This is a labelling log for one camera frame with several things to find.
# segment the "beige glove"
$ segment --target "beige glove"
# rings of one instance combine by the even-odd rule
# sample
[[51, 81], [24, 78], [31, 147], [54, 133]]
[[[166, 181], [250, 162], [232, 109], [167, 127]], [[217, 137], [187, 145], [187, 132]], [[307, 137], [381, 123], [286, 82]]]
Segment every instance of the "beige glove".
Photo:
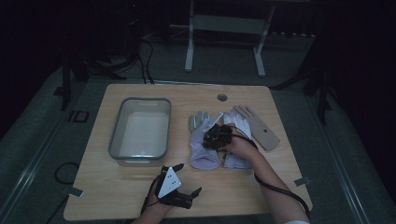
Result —
[[246, 105], [236, 105], [233, 110], [248, 120], [253, 137], [264, 147], [265, 150], [274, 149], [280, 139], [271, 129], [260, 119], [260, 117]]

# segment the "table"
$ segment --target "table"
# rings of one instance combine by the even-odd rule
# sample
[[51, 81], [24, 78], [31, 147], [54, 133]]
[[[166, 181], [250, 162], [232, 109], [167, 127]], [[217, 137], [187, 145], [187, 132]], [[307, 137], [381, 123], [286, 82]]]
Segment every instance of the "table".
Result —
[[[218, 100], [226, 94], [228, 100]], [[172, 209], [167, 217], [212, 217], [269, 213], [259, 184], [251, 172], [232, 172], [225, 168], [212, 171], [194, 169], [189, 164], [190, 132], [188, 117], [199, 110], [216, 115], [228, 112], [234, 105], [249, 105], [280, 138], [271, 152], [259, 146], [287, 186], [312, 208], [305, 185], [296, 186], [302, 178], [290, 147], [271, 92], [259, 86], [215, 85], [141, 85], [111, 84], [107, 87], [92, 133], [78, 170], [74, 188], [84, 191], [82, 197], [70, 196], [64, 209], [67, 220], [124, 219], [139, 217], [149, 185], [161, 167], [121, 167], [107, 151], [122, 100], [127, 97], [164, 97], [172, 103], [168, 153], [164, 165], [184, 163], [177, 172], [183, 183], [182, 193], [200, 187], [201, 194], [192, 208]]]

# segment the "robotic hand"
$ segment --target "robotic hand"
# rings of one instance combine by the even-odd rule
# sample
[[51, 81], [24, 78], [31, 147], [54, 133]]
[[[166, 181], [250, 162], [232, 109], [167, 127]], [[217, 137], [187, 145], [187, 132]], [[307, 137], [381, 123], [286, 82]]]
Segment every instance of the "robotic hand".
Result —
[[190, 164], [192, 167], [201, 170], [213, 170], [220, 167], [221, 163], [218, 152], [215, 150], [216, 148], [205, 148], [203, 143], [205, 133], [216, 124], [221, 116], [222, 113], [211, 119], [208, 113], [203, 113], [202, 111], [199, 111], [196, 116], [190, 116]]
[[182, 207], [190, 209], [192, 206], [192, 200], [198, 197], [199, 193], [201, 192], [202, 188], [198, 188], [192, 192], [192, 194], [183, 194], [177, 191], [177, 188], [181, 186], [181, 182], [178, 179], [176, 172], [181, 170], [184, 167], [184, 164], [181, 163], [174, 167], [166, 167], [163, 166], [161, 169], [161, 173], [152, 181], [151, 186], [148, 190], [148, 196], [146, 197], [142, 210], [140, 214], [143, 214], [146, 207], [152, 206], [153, 204], [149, 203], [149, 195], [152, 191], [154, 184], [157, 183], [157, 188], [154, 191], [155, 196], [158, 198], [158, 202], [156, 203], [163, 203], [167, 205]]

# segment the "wire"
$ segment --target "wire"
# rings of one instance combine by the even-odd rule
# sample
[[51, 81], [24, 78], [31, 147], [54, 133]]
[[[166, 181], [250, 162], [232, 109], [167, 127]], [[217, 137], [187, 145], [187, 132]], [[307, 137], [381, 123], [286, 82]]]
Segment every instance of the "wire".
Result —
[[[60, 184], [64, 184], [64, 185], [72, 185], [74, 184], [74, 181], [64, 181], [59, 177], [59, 172], [61, 171], [62, 168], [64, 168], [67, 165], [73, 165], [76, 166], [77, 169], [79, 168], [78, 164], [76, 164], [75, 162], [65, 162], [62, 165], [60, 165], [54, 172], [53, 177], [55, 178], [56, 182], [60, 183]], [[68, 199], [68, 195], [64, 197], [64, 199], [62, 200], [62, 202], [58, 205], [58, 207], [56, 207], [55, 211], [53, 211], [53, 213], [51, 214], [51, 216], [49, 217], [49, 219], [47, 220], [47, 224], [50, 223], [52, 221], [52, 219], [55, 217], [55, 215], [58, 213], [58, 211], [62, 208], [62, 206], [66, 203], [67, 199]]]
[[[244, 136], [241, 136], [241, 135], [238, 135], [238, 134], [233, 134], [233, 133], [222, 133], [222, 132], [216, 132], [215, 134], [230, 135], [230, 136], [232, 136], [232, 137], [239, 137], [239, 138], [242, 138], [242, 139], [244, 139], [245, 141], [249, 142], [251, 145], [253, 145], [255, 148], [258, 149], [258, 147], [256, 146], [256, 144], [255, 144], [252, 140], [250, 140], [250, 139], [248, 138], [248, 136], [247, 136], [242, 130], [238, 129], [237, 127], [231, 127], [231, 126], [230, 126], [230, 128], [235, 128], [236, 130], [238, 130], [239, 132], [241, 132]], [[291, 198], [297, 200], [297, 201], [303, 206], [303, 208], [304, 208], [304, 210], [305, 210], [306, 216], [307, 216], [308, 218], [310, 218], [308, 205], [307, 205], [306, 202], [305, 202], [302, 198], [300, 198], [297, 194], [294, 194], [294, 193], [291, 192], [291, 191], [288, 191], [288, 190], [285, 190], [285, 189], [281, 189], [281, 188], [275, 187], [275, 186], [273, 186], [273, 185], [269, 185], [269, 184], [267, 184], [267, 183], [264, 183], [262, 180], [260, 180], [260, 179], [256, 176], [256, 174], [254, 174], [254, 178], [255, 178], [256, 181], [257, 181], [260, 185], [262, 185], [263, 187], [266, 187], [266, 188], [268, 188], [268, 189], [270, 189], [270, 190], [273, 190], [273, 191], [276, 191], [276, 192], [278, 192], [278, 193], [285, 194], [285, 195], [287, 195], [287, 196], [289, 196], [289, 197], [291, 197]]]
[[[252, 144], [252, 142], [253, 142], [253, 141], [249, 140], [247, 137], [244, 137], [244, 136], [241, 136], [241, 135], [232, 134], [232, 136], [240, 137], [240, 138], [242, 138], [242, 139], [248, 141], [250, 144]], [[276, 191], [276, 192], [278, 192], [278, 193], [285, 194], [285, 195], [287, 195], [287, 196], [289, 196], [289, 197], [291, 197], [291, 198], [297, 200], [297, 201], [303, 206], [303, 208], [304, 208], [304, 210], [305, 210], [305, 214], [306, 214], [306, 216], [308, 217], [308, 219], [310, 219], [310, 214], [309, 214], [308, 205], [307, 205], [306, 202], [305, 202], [302, 198], [300, 198], [297, 194], [295, 194], [295, 193], [293, 193], [293, 192], [291, 192], [291, 191], [288, 191], [288, 190], [285, 190], [285, 189], [281, 189], [281, 188], [275, 187], [275, 186], [273, 186], [273, 185], [267, 184], [267, 183], [263, 182], [262, 180], [260, 180], [259, 177], [256, 176], [256, 174], [254, 174], [254, 178], [255, 178], [256, 181], [257, 181], [260, 185], [262, 185], [263, 187], [266, 187], [266, 188], [271, 189], [271, 190], [273, 190], [273, 191]]]

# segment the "human hand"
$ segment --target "human hand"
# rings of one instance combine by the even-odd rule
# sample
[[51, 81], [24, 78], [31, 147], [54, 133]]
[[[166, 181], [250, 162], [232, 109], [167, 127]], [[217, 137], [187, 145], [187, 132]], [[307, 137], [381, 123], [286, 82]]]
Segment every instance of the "human hand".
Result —
[[[243, 134], [237, 131], [234, 123], [229, 123], [227, 126], [231, 127], [233, 134], [245, 137]], [[233, 137], [231, 143], [224, 147], [227, 151], [233, 153], [235, 156], [242, 158], [247, 161], [251, 161], [259, 151], [249, 141], [240, 137]]]
[[[239, 133], [238, 136], [243, 137], [244, 139], [250, 141], [251, 140], [251, 131], [250, 125], [247, 119], [242, 118], [242, 116], [235, 111], [231, 111], [230, 113], [224, 114], [224, 124], [232, 124], [233, 130], [237, 130]], [[228, 151], [224, 161], [224, 167], [232, 170], [232, 171], [250, 171], [251, 165], [244, 158]]]

